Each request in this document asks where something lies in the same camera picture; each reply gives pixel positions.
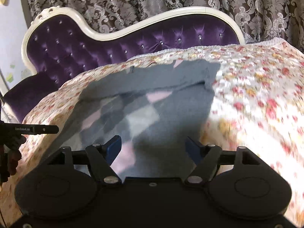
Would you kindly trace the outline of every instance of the white lace edge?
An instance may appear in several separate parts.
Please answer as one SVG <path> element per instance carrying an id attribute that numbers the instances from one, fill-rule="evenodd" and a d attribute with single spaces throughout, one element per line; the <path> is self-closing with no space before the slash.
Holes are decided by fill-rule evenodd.
<path id="1" fill-rule="evenodd" d="M 273 38 L 273 39 L 270 39 L 270 40 L 267 40 L 267 41 L 263 41 L 263 42 L 246 44 L 245 46 L 249 46 L 249 45 L 253 45 L 253 46 L 256 46 L 256 45 L 258 45 L 258 46 L 274 46 L 274 45 L 277 45 L 277 44 L 282 43 L 282 42 L 287 42 L 287 41 L 282 39 L 282 38 L 277 38 L 276 37 L 276 38 Z M 209 45 L 209 46 L 203 46 L 202 45 L 202 46 L 193 46 L 193 47 L 190 47 L 190 48 L 187 48 L 187 49 L 171 48 L 171 49 L 165 49 L 165 50 L 157 51 L 157 52 L 154 52 L 154 53 L 136 55 L 136 56 L 131 57 L 130 59 L 128 59 L 126 62 L 129 62 L 129 61 L 132 61 L 132 60 L 135 60 L 135 59 L 138 59 L 138 58 L 142 58 L 142 57 L 157 56 L 157 55 L 161 55 L 161 54 L 164 54 L 164 53 L 171 53 L 171 52 L 178 52 L 178 51 L 189 51 L 189 50 L 192 50 L 192 49 L 208 49 L 208 48 L 218 48 L 218 47 L 224 48 L 224 47 L 231 47 L 231 46 L 235 46 L 235 45 L 238 45 L 238 44 Z"/>

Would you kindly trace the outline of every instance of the black cable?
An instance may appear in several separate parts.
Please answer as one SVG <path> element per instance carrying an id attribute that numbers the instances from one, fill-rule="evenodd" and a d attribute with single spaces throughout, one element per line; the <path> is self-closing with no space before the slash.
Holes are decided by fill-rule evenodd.
<path id="1" fill-rule="evenodd" d="M 5 221 L 4 221 L 4 218 L 3 218 L 3 215 L 2 215 L 2 212 L 1 212 L 1 209 L 0 209 L 0 214 L 1 214 L 1 218 L 2 218 L 2 221 L 3 221 L 4 226 L 5 226 L 5 228 L 7 228 L 6 223 L 5 223 Z"/>

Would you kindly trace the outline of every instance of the floral pattern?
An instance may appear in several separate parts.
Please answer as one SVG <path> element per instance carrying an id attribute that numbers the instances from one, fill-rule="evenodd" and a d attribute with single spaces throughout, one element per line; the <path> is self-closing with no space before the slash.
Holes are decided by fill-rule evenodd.
<path id="1" fill-rule="evenodd" d="M 61 131 L 90 82 L 131 66 L 146 68 L 177 59 L 205 59 L 221 64 L 200 141 L 215 143 L 224 150 L 246 146 L 257 154 L 292 188 L 285 217 L 298 227 L 304 225 L 304 54 L 283 39 L 244 46 L 165 50 L 89 70 L 43 98 L 23 122 L 58 125 Z M 3 184 L 0 192 L 0 208 L 8 225 L 21 216 L 13 195 L 15 185 L 37 166 L 56 136 L 28 135 L 21 146 L 17 174 Z"/>
<path id="2" fill-rule="evenodd" d="M 121 30 L 156 14 L 185 6 L 208 6 L 228 14 L 247 43 L 281 37 L 304 51 L 304 0 L 28 0 L 35 18 L 51 6 L 76 9 L 96 31 Z"/>

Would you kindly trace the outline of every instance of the screw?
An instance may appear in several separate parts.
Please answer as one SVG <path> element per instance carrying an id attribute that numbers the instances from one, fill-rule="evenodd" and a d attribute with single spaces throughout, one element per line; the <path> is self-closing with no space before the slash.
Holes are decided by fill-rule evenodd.
<path id="1" fill-rule="evenodd" d="M 198 184 L 203 181 L 203 179 L 199 176 L 190 176 L 187 178 L 189 183 Z"/>
<path id="2" fill-rule="evenodd" d="M 33 228 L 30 224 L 24 224 L 22 228 Z"/>
<path id="3" fill-rule="evenodd" d="M 118 183 L 119 180 L 115 176 L 108 176 L 108 177 L 105 177 L 103 179 L 103 181 L 108 184 L 115 184 L 115 183 Z"/>

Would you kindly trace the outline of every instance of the brown curtain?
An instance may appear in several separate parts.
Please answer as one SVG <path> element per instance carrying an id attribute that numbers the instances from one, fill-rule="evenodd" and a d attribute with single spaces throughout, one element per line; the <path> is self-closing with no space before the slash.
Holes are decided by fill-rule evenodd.
<path id="1" fill-rule="evenodd" d="M 185 6 L 209 6 L 228 14 L 247 43 L 281 37 L 304 49 L 304 0 L 28 0 L 35 18 L 44 8 L 68 6 L 102 33 L 121 30 L 153 15 Z"/>

